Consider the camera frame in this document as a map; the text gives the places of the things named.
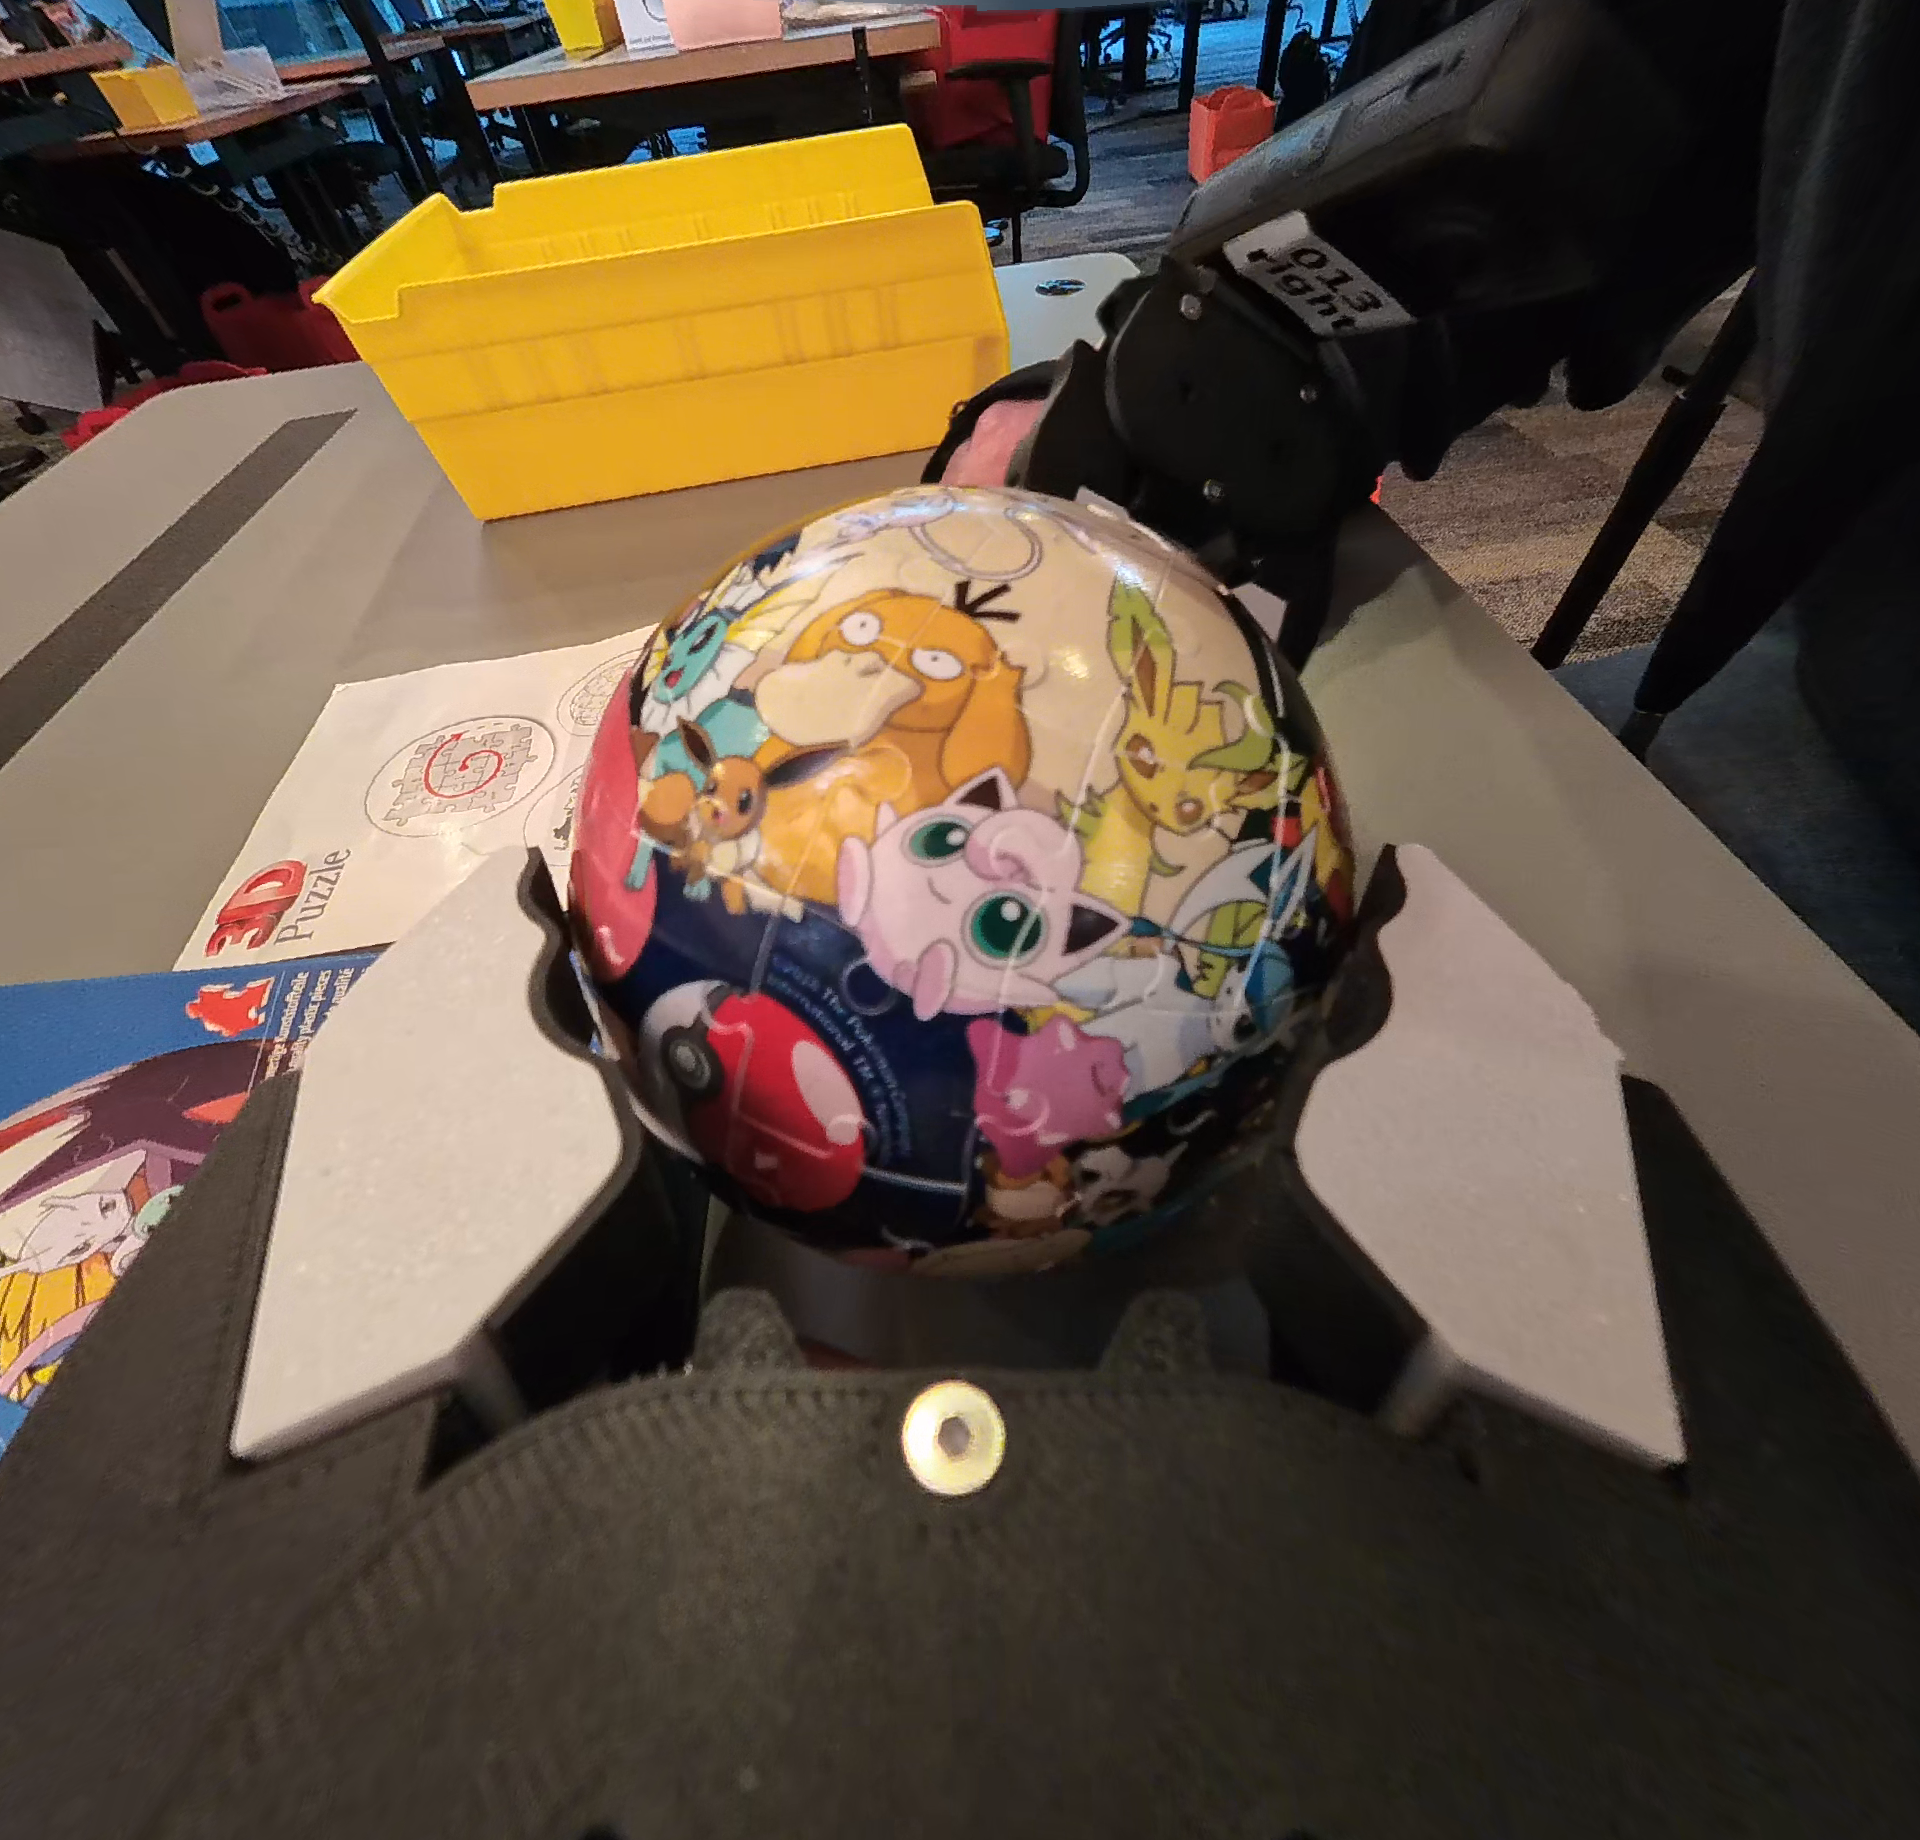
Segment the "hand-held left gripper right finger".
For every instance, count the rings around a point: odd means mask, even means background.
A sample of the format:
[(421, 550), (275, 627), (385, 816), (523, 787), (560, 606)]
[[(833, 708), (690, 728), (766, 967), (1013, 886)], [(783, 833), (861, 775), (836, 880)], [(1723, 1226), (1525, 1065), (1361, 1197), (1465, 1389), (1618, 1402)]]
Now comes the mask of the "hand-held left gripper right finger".
[(1438, 854), (1386, 847), (1380, 1027), (1315, 1079), (1298, 1166), (1419, 1336), (1378, 1416), (1465, 1397), (1686, 1461), (1623, 1094), (1588, 1001)]

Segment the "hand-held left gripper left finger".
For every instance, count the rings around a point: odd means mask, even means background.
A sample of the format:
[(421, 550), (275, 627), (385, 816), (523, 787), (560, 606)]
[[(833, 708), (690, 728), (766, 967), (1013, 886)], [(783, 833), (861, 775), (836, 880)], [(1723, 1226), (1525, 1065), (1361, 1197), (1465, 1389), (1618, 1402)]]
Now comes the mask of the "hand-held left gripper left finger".
[(587, 1015), (553, 870), (496, 853), (310, 1044), (230, 1450), (266, 1463), (452, 1392), (533, 1413), (500, 1332), (632, 1181), (623, 1080)]

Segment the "colourful puzzle ball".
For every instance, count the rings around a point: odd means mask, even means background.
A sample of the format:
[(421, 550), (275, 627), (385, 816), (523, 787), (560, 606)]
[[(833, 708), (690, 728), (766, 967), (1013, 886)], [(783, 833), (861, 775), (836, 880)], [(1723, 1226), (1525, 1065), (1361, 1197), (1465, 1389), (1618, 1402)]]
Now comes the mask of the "colourful puzzle ball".
[(1278, 1115), (1356, 870), (1298, 679), (1194, 557), (914, 487), (663, 623), (570, 908), (675, 1172), (818, 1252), (999, 1279), (1201, 1204)]

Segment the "large yellow plastic bin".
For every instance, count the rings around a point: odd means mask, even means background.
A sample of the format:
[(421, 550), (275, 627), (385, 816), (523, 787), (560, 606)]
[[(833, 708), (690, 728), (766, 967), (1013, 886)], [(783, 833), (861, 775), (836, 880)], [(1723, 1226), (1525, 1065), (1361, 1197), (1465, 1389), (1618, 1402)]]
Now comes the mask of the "large yellow plastic bin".
[(924, 451), (1010, 369), (905, 124), (435, 197), (317, 303), (480, 522)]

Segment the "person's right forearm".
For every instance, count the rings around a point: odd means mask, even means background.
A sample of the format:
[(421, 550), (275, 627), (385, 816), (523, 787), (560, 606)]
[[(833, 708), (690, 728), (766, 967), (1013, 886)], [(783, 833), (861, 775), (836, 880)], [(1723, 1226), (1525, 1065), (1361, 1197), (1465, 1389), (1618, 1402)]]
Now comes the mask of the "person's right forearm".
[(1573, 409), (1640, 387), (1679, 328), (1759, 255), (1765, 114), (1786, 0), (1590, 0), (1656, 79), (1588, 110), (1605, 134), (1599, 270), (1577, 295), (1429, 322), (1405, 387), (1399, 466), (1431, 481), (1492, 414), (1537, 404), (1562, 369)]

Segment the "blue puzzle box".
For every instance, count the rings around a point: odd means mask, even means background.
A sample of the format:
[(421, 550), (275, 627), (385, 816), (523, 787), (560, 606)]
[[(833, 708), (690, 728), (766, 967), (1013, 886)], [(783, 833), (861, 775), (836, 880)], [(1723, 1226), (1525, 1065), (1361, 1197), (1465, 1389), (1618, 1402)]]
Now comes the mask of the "blue puzzle box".
[(380, 946), (2, 989), (2, 1442)]

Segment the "person's right hand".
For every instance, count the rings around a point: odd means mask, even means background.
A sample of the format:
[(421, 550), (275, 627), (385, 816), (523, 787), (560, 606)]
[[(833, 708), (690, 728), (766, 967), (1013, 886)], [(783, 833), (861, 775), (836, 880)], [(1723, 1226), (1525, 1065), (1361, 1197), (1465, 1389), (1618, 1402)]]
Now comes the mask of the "person's right hand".
[(1008, 487), (1020, 448), (1044, 417), (1044, 397), (1002, 398), (987, 406), (968, 439), (955, 451), (945, 481), (955, 487)]

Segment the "orange plastic object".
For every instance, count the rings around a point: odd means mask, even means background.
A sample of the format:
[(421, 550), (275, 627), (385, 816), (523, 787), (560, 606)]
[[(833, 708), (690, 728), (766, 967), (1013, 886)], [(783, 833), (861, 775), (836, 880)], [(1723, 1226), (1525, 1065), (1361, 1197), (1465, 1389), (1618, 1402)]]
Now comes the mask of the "orange plastic object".
[(1189, 107), (1189, 177), (1204, 185), (1273, 136), (1278, 100), (1255, 84), (1226, 84), (1194, 94)]

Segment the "red office chair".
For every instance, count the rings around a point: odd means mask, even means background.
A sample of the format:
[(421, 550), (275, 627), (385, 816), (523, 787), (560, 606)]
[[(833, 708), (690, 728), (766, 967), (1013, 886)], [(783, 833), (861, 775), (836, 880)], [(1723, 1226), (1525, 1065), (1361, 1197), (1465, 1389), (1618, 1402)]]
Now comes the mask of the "red office chair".
[(903, 108), (937, 203), (989, 222), (1080, 204), (1091, 128), (1080, 11), (934, 8), (938, 44), (914, 58)]

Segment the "black furniture leg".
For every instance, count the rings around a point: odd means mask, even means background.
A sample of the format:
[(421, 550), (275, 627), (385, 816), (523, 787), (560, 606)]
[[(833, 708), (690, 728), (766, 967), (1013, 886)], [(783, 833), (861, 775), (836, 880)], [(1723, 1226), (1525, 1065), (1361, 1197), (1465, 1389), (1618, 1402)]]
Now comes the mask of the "black furniture leg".
[(1757, 342), (1757, 301), (1752, 283), (1745, 279), (1668, 344), (1659, 370), (1660, 382), (1670, 390), (1667, 409), (1532, 645), (1539, 666), (1557, 670), (1570, 659), (1640, 538), (1668, 507), (1721, 424)]

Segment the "white instruction sheet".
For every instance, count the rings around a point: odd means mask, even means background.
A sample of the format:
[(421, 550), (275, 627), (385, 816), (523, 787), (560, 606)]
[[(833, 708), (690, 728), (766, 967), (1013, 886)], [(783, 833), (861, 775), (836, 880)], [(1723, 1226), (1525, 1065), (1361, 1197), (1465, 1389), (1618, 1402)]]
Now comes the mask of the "white instruction sheet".
[(654, 635), (338, 686), (176, 969), (392, 945), (498, 853), (566, 896), (589, 751)]

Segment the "brown office desk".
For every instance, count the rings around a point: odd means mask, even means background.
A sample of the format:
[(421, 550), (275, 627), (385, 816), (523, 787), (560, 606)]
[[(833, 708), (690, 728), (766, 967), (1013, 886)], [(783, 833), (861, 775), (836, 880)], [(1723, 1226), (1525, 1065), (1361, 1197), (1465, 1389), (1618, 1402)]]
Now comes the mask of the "brown office desk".
[(468, 79), (466, 93), (480, 114), (508, 112), (537, 172), (553, 172), (578, 122), (610, 128), (630, 148), (687, 128), (750, 147), (898, 122), (907, 60), (941, 38), (931, 11), (865, 13), (687, 52), (541, 52)]
[(61, 104), (37, 104), (23, 116), (4, 120), (4, 156), (33, 154), (48, 162), (78, 162), (210, 147), (349, 100), (373, 80), (371, 73), (349, 73), (289, 84), (275, 97), (200, 110), (184, 80), (167, 66), (136, 69), (133, 80), (109, 82), (104, 74), (119, 73), (130, 57), (133, 49), (115, 34), (42, 50), (17, 50), (4, 43), (6, 88), (42, 80), (65, 82)]

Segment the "red plastic object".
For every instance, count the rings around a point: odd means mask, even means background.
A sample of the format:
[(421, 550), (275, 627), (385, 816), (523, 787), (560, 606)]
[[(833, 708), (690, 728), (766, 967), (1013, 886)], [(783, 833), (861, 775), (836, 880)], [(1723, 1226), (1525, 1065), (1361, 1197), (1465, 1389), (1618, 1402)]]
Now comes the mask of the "red plastic object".
[(272, 375), (359, 363), (341, 320), (318, 305), (325, 286), (325, 276), (313, 276), (294, 293), (257, 295), (238, 283), (206, 289), (200, 310), (218, 359)]

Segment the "white hanging paper sheet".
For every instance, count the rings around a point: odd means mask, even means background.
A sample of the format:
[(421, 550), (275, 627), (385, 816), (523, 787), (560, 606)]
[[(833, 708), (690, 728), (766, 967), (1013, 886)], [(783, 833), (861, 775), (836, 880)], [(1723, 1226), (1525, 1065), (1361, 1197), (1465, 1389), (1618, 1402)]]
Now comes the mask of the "white hanging paper sheet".
[(104, 400), (104, 319), (67, 255), (2, 230), (2, 398), (83, 414)]

